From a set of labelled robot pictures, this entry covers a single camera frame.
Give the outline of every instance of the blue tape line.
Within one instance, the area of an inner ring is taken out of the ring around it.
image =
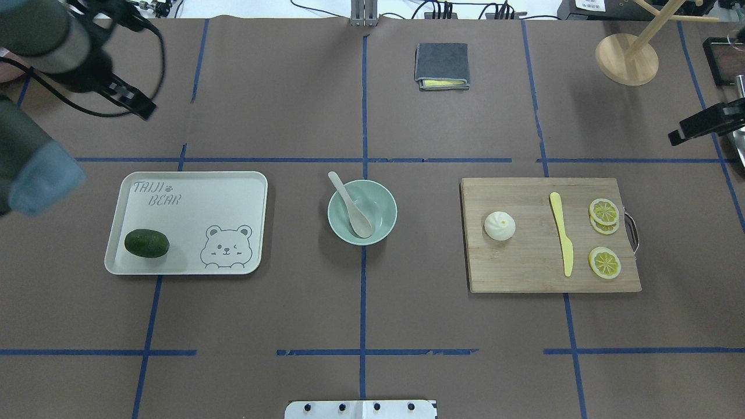
[[[199,58],[197,59],[197,71],[194,73],[194,89],[191,91],[191,102],[197,98],[197,88],[199,87],[199,74],[202,72],[202,59],[204,58],[204,45],[207,42],[207,28],[209,28],[209,19],[204,19],[204,29],[202,30],[202,44],[199,47]]]
[[[585,406],[585,389],[582,386],[582,373],[580,371],[580,357],[577,355],[577,339],[574,335],[574,321],[571,317],[571,302],[569,293],[564,293],[564,311],[566,312],[566,324],[569,328],[569,344],[572,353],[571,360],[574,363],[574,380],[577,383],[577,396],[580,401],[580,414],[582,419],[587,419],[587,407]]]
[[[745,353],[745,347],[588,347],[548,348],[544,355],[613,355],[631,353]]]
[[[150,308],[150,321],[148,322],[148,334],[145,336],[145,353],[142,356],[142,364],[140,365],[140,375],[137,380],[137,392],[135,393],[135,404],[132,408],[132,419],[137,419],[139,415],[139,405],[142,400],[142,389],[145,387],[145,374],[148,372],[148,352],[150,351],[150,343],[153,341],[153,328],[155,327],[155,316],[158,312],[158,301],[160,300],[160,288],[163,284],[163,276],[158,275],[158,279],[155,282],[155,294],[153,295],[153,305]]]
[[[188,157],[190,163],[362,163],[358,158],[308,158],[308,157]]]
[[[549,163],[720,163],[719,159],[546,159]]]
[[[196,356],[196,350],[164,349],[0,349],[0,356]]]
[[[362,37],[362,178],[367,179],[367,37]]]
[[[367,246],[361,249],[360,273],[360,400],[365,400],[365,366],[367,351]]]
[[[290,349],[277,350],[277,356],[359,356],[363,351],[358,349]],[[370,356],[468,356],[477,353],[478,349],[366,349],[364,354]]]
[[[678,35],[680,35],[680,45],[683,47],[683,54],[685,55],[685,62],[688,64],[688,72],[691,73],[691,80],[694,82],[694,88],[696,89],[696,95],[698,95],[699,102],[701,103],[701,109],[706,109],[706,102],[703,100],[703,95],[701,94],[701,88],[698,84],[698,79],[696,77],[696,72],[694,71],[693,63],[691,62],[691,56],[688,54],[688,46],[685,43],[685,34],[683,33],[683,24],[682,22],[678,21]],[[724,174],[724,180],[727,182],[727,189],[729,189],[729,195],[732,197],[732,203],[735,205],[735,211],[738,214],[738,218],[740,219],[740,227],[742,228],[743,233],[745,233],[745,217],[743,217],[742,209],[740,208],[740,201],[738,200],[738,196],[735,193],[735,188],[732,186],[732,179],[729,177],[729,171],[727,170],[727,165],[725,164],[726,160],[724,159],[724,153],[722,153],[722,148],[719,146],[719,142],[717,142],[717,136],[713,133],[711,134],[711,142],[714,143],[714,149],[717,151],[717,156],[719,157],[719,164],[722,168],[722,173]]]
[[[176,157],[75,157],[82,163],[176,163]]]
[[[525,62],[527,63],[527,76],[530,80],[530,95],[533,97],[533,114],[536,118],[536,130],[538,131],[538,138],[540,139],[541,147],[541,163],[543,164],[543,177],[549,177],[548,173],[548,161],[546,160],[546,147],[543,142],[543,129],[541,129],[541,122],[538,120],[538,95],[536,94],[536,83],[533,80],[533,64],[530,62],[530,47],[527,44],[527,28],[525,21],[520,21],[522,26],[522,44],[525,47]]]
[[[181,146],[181,155],[179,156],[179,171],[184,170],[184,162],[186,161],[186,144]]]
[[[21,107],[23,105],[23,98],[26,97],[26,92],[28,91],[28,85],[31,84],[31,75],[26,75],[26,81],[23,82],[23,87],[21,88],[21,94],[18,95],[18,101],[16,102],[16,105],[18,107]]]
[[[417,159],[417,158],[375,158],[367,159],[370,163],[511,163],[510,158],[435,158],[435,159]]]

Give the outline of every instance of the wooden stand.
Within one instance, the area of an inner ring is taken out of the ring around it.
[[[649,83],[657,74],[659,58],[650,39],[657,34],[668,20],[695,22],[717,22],[717,18],[698,16],[674,16],[685,0],[670,0],[659,12],[644,0],[634,0],[636,4],[655,15],[652,22],[637,37],[631,34],[613,34],[600,41],[595,48],[595,60],[603,74],[609,79],[626,86],[641,86]]]

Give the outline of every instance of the green avocado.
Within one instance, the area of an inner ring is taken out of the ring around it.
[[[150,259],[163,256],[170,246],[165,234],[146,228],[132,230],[124,237],[124,248],[131,254]]]

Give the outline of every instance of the rectangular tray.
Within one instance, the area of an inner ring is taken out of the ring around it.
[[[117,275],[248,274],[261,261],[266,209],[257,171],[134,172],[121,182],[104,264]],[[165,234],[166,255],[127,251],[124,237],[139,228]]]
[[[616,179],[573,177],[479,177],[460,182],[463,229],[471,292],[638,292],[636,258],[623,225],[605,236],[593,230],[589,205],[607,198],[624,205]],[[548,196],[561,195],[566,234],[574,244],[574,270],[564,276],[564,262]],[[495,211],[510,214],[515,235],[504,242],[484,231]],[[588,255],[604,246],[621,260],[621,273],[603,280],[590,269]]]

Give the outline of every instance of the knife handle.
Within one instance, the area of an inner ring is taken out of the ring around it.
[[[566,230],[564,230],[564,209],[561,204],[561,195],[559,195],[558,192],[552,192],[548,196],[548,200],[551,202],[551,210],[554,212],[554,218],[557,221],[559,236],[566,236]]]

